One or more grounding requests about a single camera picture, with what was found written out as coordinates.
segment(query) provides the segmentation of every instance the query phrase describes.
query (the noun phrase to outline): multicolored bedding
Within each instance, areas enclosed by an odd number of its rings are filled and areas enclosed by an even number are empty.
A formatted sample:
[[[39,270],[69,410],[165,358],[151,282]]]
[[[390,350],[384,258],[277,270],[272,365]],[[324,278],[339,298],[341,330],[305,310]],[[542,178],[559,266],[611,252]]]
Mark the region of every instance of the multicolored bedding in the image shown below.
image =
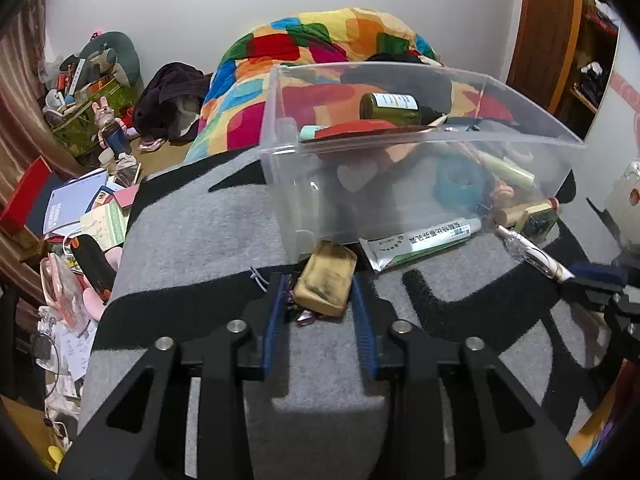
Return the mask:
[[[202,106],[200,133],[184,163],[258,142],[272,66],[364,61],[375,54],[407,52],[437,60],[420,35],[395,16],[373,10],[302,12],[259,27],[223,56]]]

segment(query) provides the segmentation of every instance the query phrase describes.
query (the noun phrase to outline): transparent plastic box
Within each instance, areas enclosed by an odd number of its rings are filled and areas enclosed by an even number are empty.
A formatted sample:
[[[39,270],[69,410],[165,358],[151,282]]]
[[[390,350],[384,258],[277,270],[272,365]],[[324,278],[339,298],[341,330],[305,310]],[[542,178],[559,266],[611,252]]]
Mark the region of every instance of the transparent plastic box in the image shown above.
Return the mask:
[[[523,95],[463,70],[279,66],[269,85],[260,156],[290,262],[319,239],[373,240],[554,196],[584,146]],[[299,141],[305,125],[359,119],[366,92],[408,94],[449,117],[437,128]]]

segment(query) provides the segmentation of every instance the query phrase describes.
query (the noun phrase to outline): green glass bottle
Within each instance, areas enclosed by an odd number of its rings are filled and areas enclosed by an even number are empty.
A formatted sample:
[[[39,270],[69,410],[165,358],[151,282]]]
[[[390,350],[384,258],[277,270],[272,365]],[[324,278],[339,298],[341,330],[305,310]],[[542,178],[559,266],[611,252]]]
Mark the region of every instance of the green glass bottle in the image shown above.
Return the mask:
[[[411,95],[368,92],[360,100],[361,119],[384,119],[396,126],[420,124],[420,106]]]

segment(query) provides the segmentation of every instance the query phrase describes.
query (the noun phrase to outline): curtain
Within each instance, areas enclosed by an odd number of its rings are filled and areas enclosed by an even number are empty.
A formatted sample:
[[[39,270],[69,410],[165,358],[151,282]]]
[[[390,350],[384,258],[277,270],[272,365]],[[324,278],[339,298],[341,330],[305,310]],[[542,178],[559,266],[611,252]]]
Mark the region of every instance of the curtain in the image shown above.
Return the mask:
[[[42,117],[37,98],[38,61],[44,59],[45,0],[28,0],[0,40],[0,205],[5,206],[24,170],[42,155],[59,176],[84,169],[57,142]],[[0,234],[0,273],[43,301],[40,276],[20,263],[20,248]]]

